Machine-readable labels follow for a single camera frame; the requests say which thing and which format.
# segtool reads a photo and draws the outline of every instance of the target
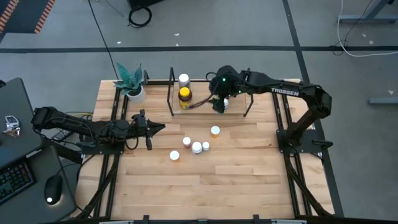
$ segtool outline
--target computer mouse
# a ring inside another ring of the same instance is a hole
[[[56,204],[62,194],[62,177],[58,174],[47,179],[44,187],[44,200],[49,205]]]

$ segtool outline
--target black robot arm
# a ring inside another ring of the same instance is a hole
[[[287,129],[287,141],[293,147],[301,145],[304,131],[317,119],[326,118],[331,112],[331,96],[321,86],[276,80],[264,73],[242,71],[241,73],[226,65],[221,67],[211,79],[209,90],[215,98],[210,100],[213,109],[224,113],[224,98],[241,93],[261,94],[278,93],[295,96],[305,100],[308,111]]]
[[[36,108],[31,123],[35,130],[61,128],[73,133],[82,134],[92,139],[92,146],[97,144],[117,145],[127,139],[145,137],[147,149],[152,149],[150,138],[165,128],[145,118],[145,111],[132,117],[132,123],[126,120],[87,121],[67,115],[54,107]]]

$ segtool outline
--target white object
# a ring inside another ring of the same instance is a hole
[[[211,135],[217,137],[220,134],[220,128],[218,126],[213,126],[210,129]]]
[[[376,56],[376,55],[392,55],[392,54],[398,54],[398,51],[396,52],[389,52],[389,53],[377,53],[377,54],[367,54],[367,55],[353,55],[351,53],[349,53],[343,46],[343,44],[341,43],[341,39],[340,39],[340,16],[343,13],[343,0],[341,0],[341,8],[340,8],[340,14],[338,15],[338,19],[337,19],[337,37],[338,37],[338,41],[341,45],[341,48],[349,55],[352,57],[368,57],[368,56]]]
[[[224,110],[228,108],[228,100],[224,99]]]
[[[188,89],[191,89],[189,76],[187,74],[181,74],[178,77],[178,85],[180,86],[180,88],[187,87]]]
[[[207,151],[210,148],[210,144],[208,142],[202,143],[201,146],[202,146],[204,151]]]
[[[7,123],[7,128],[18,128],[19,127],[19,121],[16,117],[13,115],[7,115],[5,116],[6,123]]]
[[[200,142],[194,142],[192,144],[192,152],[194,154],[199,154],[201,152],[201,144],[200,144]]]
[[[170,159],[173,161],[177,161],[180,158],[180,154],[174,150],[170,152]]]
[[[191,139],[189,137],[185,137],[182,139],[182,143],[184,146],[189,149],[191,147]]]
[[[136,95],[136,96],[130,96],[130,94],[127,94],[127,97],[131,101],[131,103],[142,103],[145,99],[145,90],[144,87],[141,86],[141,92]]]

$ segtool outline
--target keyboard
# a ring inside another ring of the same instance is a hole
[[[23,159],[0,169],[0,204],[34,184],[34,178]]]

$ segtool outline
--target white bottle cap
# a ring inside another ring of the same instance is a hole
[[[195,154],[198,154],[201,152],[201,144],[200,142],[194,142],[192,144],[192,152]]]
[[[177,151],[170,152],[170,159],[176,161],[180,158],[180,154]]]
[[[211,127],[211,133],[214,135],[218,135],[220,133],[220,128],[218,126]]]
[[[181,74],[178,77],[178,80],[180,80],[180,82],[182,82],[182,83],[186,83],[189,81],[189,76],[187,74]]]
[[[204,142],[201,145],[202,145],[204,151],[207,151],[210,148],[210,144],[208,142]]]
[[[189,144],[191,144],[191,139],[189,137],[185,137],[182,139],[182,143],[184,145],[189,145]]]

